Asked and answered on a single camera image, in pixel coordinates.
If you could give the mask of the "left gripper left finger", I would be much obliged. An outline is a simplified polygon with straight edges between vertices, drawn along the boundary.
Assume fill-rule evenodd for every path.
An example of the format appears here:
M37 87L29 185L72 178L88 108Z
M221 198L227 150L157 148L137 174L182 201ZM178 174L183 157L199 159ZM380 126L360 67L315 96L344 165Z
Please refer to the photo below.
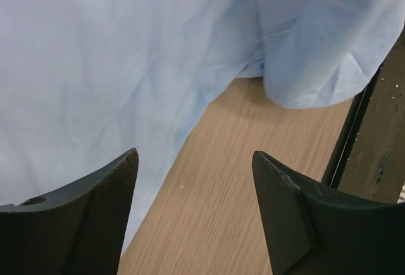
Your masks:
M1 274L116 274L138 166L130 149L59 189L1 206Z

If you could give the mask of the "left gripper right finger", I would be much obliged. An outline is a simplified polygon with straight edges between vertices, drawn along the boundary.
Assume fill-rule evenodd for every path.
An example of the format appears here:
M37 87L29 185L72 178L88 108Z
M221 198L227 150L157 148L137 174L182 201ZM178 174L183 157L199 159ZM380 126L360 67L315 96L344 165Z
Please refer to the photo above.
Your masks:
M274 274L403 274L404 204L362 199L252 157Z

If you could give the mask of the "light blue long sleeve shirt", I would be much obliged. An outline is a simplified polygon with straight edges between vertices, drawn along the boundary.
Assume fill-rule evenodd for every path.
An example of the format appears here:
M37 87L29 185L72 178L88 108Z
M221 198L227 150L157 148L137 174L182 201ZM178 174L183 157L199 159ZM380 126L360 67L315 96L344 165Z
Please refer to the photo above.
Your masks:
M134 147L128 245L185 139L236 78L290 109L360 93L404 0L1 0L1 203Z

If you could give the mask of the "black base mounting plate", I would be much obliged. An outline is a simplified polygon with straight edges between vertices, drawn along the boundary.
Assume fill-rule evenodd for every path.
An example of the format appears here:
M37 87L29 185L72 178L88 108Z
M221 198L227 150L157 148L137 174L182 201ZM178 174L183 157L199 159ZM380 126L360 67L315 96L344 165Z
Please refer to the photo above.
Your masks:
M404 200L404 35L355 96L322 183L388 204Z

